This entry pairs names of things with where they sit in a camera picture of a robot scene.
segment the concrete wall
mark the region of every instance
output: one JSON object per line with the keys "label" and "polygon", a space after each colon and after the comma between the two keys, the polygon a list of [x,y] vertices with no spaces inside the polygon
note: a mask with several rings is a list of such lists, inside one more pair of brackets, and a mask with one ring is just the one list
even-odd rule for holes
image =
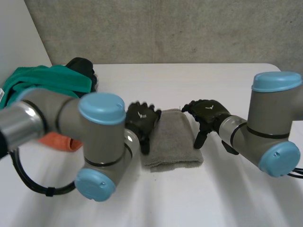
{"label": "concrete wall", "polygon": [[53,64],[266,62],[303,73],[303,0],[25,0]]}

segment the gray towel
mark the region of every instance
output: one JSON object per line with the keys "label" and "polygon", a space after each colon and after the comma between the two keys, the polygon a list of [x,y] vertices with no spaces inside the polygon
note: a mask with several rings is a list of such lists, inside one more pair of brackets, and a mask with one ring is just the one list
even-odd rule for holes
{"label": "gray towel", "polygon": [[151,172],[179,167],[197,167],[203,163],[200,150],[194,149],[195,137],[185,114],[179,109],[162,111],[161,119],[150,139],[150,153],[142,163]]}

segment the orange cloth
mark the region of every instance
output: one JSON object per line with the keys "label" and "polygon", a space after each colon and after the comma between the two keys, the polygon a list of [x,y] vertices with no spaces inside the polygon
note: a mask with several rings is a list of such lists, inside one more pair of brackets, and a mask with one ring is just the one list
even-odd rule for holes
{"label": "orange cloth", "polygon": [[56,132],[50,132],[41,139],[39,142],[55,148],[57,150],[67,151],[67,152],[74,152],[82,147],[82,143],[78,140],[74,140],[67,136],[60,135]]}

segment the tabletop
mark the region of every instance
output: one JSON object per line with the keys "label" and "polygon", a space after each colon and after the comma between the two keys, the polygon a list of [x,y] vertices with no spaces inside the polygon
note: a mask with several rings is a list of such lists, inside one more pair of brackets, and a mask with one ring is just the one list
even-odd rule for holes
{"label": "tabletop", "polygon": [[[270,64],[94,65],[99,92],[153,103],[162,110],[191,100],[215,99],[233,115],[247,118],[253,77],[279,71]],[[198,125],[187,115],[194,134]],[[303,124],[294,122],[290,140],[303,149]],[[21,146],[21,162],[44,186],[63,186],[82,167],[82,149],[63,153],[35,141]],[[201,148],[204,163],[151,173],[139,155],[106,202],[77,190],[53,198],[30,191],[9,157],[1,160],[0,226],[3,227],[297,227],[303,223],[303,181],[272,178],[241,155],[227,153],[211,133]]]}

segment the green cloth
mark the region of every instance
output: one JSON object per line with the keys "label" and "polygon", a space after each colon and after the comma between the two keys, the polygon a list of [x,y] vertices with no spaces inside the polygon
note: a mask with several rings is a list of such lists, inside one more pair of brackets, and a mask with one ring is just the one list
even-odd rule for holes
{"label": "green cloth", "polygon": [[2,88],[5,93],[0,102],[0,109],[12,104],[20,93],[30,87],[45,88],[68,96],[78,97],[74,91],[89,93],[91,80],[62,65],[20,67],[5,81]]}

